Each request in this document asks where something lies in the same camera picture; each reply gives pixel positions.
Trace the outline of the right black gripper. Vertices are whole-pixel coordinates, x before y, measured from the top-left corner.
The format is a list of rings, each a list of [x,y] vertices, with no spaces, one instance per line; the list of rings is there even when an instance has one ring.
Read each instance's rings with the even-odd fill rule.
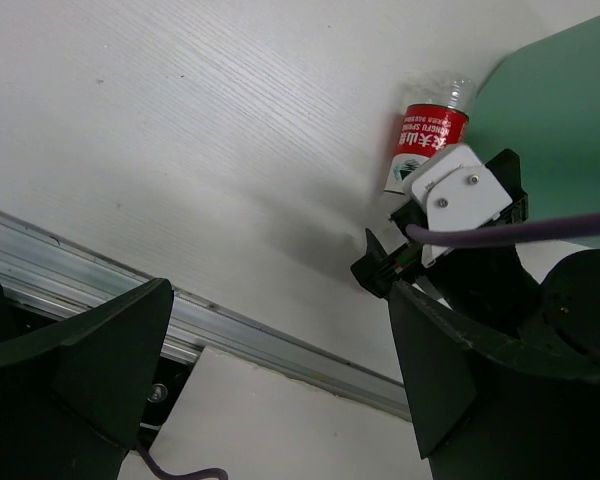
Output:
[[[504,150],[483,163],[513,200],[498,218],[473,230],[434,232],[428,229],[421,207],[406,196],[405,204],[392,214],[392,222],[401,232],[409,227],[420,227],[428,234],[453,235],[521,224],[528,216],[528,197],[521,185],[519,157],[511,150]],[[538,310],[539,285],[522,266],[513,244],[451,247],[437,245],[412,233],[406,237],[415,251],[402,271],[404,280],[432,291],[455,312],[516,338],[523,323]],[[405,244],[388,253],[368,228],[365,239],[365,253],[351,265],[350,271],[364,290],[377,298],[385,298],[399,280],[397,259],[405,250]]]

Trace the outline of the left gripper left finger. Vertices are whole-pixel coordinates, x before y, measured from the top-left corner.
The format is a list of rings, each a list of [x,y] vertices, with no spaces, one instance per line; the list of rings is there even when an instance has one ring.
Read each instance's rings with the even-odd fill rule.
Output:
[[[114,479],[134,447],[174,293],[156,278],[19,330],[0,284],[0,479]]]

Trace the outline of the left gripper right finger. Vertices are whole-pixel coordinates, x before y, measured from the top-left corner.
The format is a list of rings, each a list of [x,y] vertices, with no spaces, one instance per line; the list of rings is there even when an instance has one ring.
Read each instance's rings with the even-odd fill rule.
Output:
[[[600,359],[525,343],[400,283],[390,322],[436,479],[600,479]]]

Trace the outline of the red label plastic bottle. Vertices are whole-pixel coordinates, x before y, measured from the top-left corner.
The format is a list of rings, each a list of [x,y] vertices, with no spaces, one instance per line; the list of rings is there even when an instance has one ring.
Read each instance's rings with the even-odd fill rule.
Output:
[[[401,195],[403,181],[445,147],[463,141],[477,87],[470,78],[434,71],[415,79],[406,94],[406,108],[383,188]]]

